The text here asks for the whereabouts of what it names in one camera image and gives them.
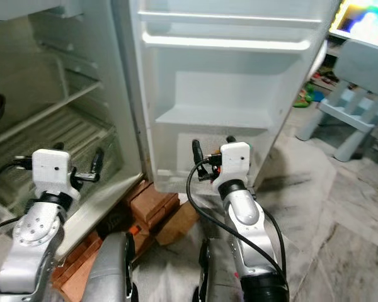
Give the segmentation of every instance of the green toy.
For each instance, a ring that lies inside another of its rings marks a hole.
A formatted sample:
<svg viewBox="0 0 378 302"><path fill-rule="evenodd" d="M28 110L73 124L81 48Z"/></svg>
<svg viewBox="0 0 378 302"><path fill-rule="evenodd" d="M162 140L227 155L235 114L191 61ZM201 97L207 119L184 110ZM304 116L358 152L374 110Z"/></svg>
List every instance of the green toy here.
<svg viewBox="0 0 378 302"><path fill-rule="evenodd" d="M305 108L314 100L314 86L308 82L305 84L304 88L301 89L297 96L293 107Z"/></svg>

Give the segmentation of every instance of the plastic chair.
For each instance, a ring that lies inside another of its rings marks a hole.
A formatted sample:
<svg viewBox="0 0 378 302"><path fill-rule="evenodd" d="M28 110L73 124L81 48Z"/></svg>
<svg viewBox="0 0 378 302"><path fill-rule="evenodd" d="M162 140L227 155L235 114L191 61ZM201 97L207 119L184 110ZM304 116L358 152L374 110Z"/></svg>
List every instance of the plastic chair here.
<svg viewBox="0 0 378 302"><path fill-rule="evenodd" d="M296 137L304 141L310 139L318 124L328 115L333 116L355 128L334 154L334 158L346 162L378 124L378 47L356 40L346 41L333 72L340 82L321 101L319 111ZM349 90L350 83L358 88ZM376 95L375 101L365 97L368 91Z"/></svg>

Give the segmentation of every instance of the refrigerator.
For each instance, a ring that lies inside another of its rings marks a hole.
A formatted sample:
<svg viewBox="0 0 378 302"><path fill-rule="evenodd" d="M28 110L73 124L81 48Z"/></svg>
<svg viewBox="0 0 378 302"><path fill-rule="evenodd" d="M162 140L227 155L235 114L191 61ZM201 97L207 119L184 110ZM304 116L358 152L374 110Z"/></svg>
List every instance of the refrigerator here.
<svg viewBox="0 0 378 302"><path fill-rule="evenodd" d="M192 140L251 145L252 186L311 68L339 0L0 0L0 166L65 144L79 172L97 147L63 259L143 177L185 192ZM193 192L213 195L209 183ZM31 172L0 177L0 221L33 198Z"/></svg>

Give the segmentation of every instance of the television screen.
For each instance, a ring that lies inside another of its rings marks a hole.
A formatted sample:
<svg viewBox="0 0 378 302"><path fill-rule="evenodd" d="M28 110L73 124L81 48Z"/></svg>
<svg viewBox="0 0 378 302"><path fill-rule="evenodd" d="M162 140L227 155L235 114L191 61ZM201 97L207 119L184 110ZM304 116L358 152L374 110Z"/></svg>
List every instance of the television screen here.
<svg viewBox="0 0 378 302"><path fill-rule="evenodd" d="M330 32L378 45L378 0L345 0Z"/></svg>

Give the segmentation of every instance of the tiled floor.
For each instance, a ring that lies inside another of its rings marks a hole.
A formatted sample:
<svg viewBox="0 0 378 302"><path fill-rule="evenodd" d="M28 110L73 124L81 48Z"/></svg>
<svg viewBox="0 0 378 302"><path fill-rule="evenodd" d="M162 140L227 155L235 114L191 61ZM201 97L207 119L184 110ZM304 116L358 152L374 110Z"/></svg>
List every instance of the tiled floor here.
<svg viewBox="0 0 378 302"><path fill-rule="evenodd" d="M285 235L292 301L378 301L378 164L375 151L331 157L347 126L294 138L314 107L293 109L263 168L258 201ZM191 301L198 284L197 225L181 242L155 246L134 271L143 301Z"/></svg>

